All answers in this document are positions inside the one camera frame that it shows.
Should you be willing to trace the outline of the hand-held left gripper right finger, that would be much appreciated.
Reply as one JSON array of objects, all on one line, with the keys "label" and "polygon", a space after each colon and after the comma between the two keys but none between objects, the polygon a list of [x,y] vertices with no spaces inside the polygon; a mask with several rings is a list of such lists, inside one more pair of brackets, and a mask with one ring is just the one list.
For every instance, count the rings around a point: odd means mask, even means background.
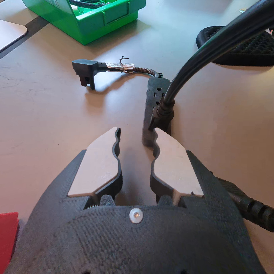
[{"label": "hand-held left gripper right finger", "polygon": [[175,206],[182,204],[182,197],[204,198],[185,148],[160,128],[153,130],[153,156],[150,188],[157,204],[162,196],[169,196]]}]

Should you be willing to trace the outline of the black power plug with cord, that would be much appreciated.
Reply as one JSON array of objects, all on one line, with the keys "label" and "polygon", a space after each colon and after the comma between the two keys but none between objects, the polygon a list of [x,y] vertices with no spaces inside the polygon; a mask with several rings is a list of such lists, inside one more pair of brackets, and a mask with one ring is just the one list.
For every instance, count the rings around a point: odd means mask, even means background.
[{"label": "black power plug with cord", "polygon": [[148,130],[160,128],[166,132],[174,117],[175,97],[183,85],[208,63],[273,26],[273,12],[273,0],[258,1],[202,45],[180,69],[159,105],[153,109]]}]

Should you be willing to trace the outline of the green plastic bin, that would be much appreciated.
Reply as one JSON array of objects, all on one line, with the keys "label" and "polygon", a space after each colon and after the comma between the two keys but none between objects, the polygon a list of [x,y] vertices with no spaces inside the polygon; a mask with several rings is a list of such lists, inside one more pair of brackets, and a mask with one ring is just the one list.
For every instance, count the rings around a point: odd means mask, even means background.
[{"label": "green plastic bin", "polygon": [[23,0],[27,8],[86,45],[138,18],[145,0]]}]

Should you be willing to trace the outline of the black power strip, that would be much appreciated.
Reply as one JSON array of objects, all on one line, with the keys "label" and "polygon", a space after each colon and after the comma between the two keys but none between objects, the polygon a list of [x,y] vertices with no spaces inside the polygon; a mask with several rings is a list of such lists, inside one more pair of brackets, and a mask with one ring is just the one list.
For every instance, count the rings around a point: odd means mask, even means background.
[{"label": "black power strip", "polygon": [[153,147],[153,132],[149,131],[153,109],[159,105],[159,102],[161,98],[164,97],[170,83],[170,80],[166,78],[152,77],[148,80],[142,128],[142,144],[146,147]]}]

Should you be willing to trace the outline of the black angled plug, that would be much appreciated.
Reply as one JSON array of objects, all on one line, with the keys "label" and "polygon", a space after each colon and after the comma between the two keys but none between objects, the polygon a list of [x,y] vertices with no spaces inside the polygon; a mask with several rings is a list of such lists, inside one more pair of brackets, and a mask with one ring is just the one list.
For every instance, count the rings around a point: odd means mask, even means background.
[{"label": "black angled plug", "polygon": [[90,85],[92,90],[95,90],[94,76],[107,71],[106,63],[85,59],[72,61],[72,67],[76,75],[79,76],[81,85],[83,87]]}]

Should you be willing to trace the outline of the black twist tie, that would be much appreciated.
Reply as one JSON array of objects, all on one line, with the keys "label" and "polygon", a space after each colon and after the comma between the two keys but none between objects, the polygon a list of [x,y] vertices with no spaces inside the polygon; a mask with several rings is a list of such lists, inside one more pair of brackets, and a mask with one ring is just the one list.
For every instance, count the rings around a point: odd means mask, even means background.
[{"label": "black twist tie", "polygon": [[119,63],[122,66],[122,72],[125,73],[125,69],[124,69],[124,63],[122,62],[122,60],[128,60],[129,58],[125,58],[124,56],[122,56],[122,58],[119,59]]}]

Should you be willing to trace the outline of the dark mesh pad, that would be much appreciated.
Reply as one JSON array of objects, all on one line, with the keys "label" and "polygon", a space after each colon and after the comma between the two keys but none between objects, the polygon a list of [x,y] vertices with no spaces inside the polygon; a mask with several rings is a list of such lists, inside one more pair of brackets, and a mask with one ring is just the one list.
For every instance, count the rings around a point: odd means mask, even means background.
[{"label": "dark mesh pad", "polygon": [[267,67],[274,65],[274,40],[266,31],[249,39],[213,61],[226,66]]}]

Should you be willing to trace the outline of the pale rounded flat plate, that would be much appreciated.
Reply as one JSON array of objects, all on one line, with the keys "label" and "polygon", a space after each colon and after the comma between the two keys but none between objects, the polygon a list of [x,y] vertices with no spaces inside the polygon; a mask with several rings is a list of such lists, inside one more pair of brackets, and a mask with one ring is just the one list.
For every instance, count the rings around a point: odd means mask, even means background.
[{"label": "pale rounded flat plate", "polygon": [[0,20],[0,52],[24,37],[28,29],[16,23]]}]

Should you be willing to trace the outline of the red plastic bin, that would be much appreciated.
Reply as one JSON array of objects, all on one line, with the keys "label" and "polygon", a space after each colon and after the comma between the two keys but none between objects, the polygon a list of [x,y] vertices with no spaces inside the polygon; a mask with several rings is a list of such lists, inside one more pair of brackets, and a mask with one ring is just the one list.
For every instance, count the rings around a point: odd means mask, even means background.
[{"label": "red plastic bin", "polygon": [[8,267],[18,234],[18,212],[0,214],[0,273]]}]

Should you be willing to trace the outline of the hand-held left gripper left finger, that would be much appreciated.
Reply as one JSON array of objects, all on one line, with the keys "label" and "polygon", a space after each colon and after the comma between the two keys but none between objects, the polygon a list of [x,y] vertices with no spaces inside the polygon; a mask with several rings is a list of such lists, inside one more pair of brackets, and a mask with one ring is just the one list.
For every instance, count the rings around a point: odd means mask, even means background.
[{"label": "hand-held left gripper left finger", "polygon": [[123,185],[120,140],[121,129],[113,127],[87,147],[68,197],[91,197],[98,203],[103,195],[110,195],[115,200]]}]

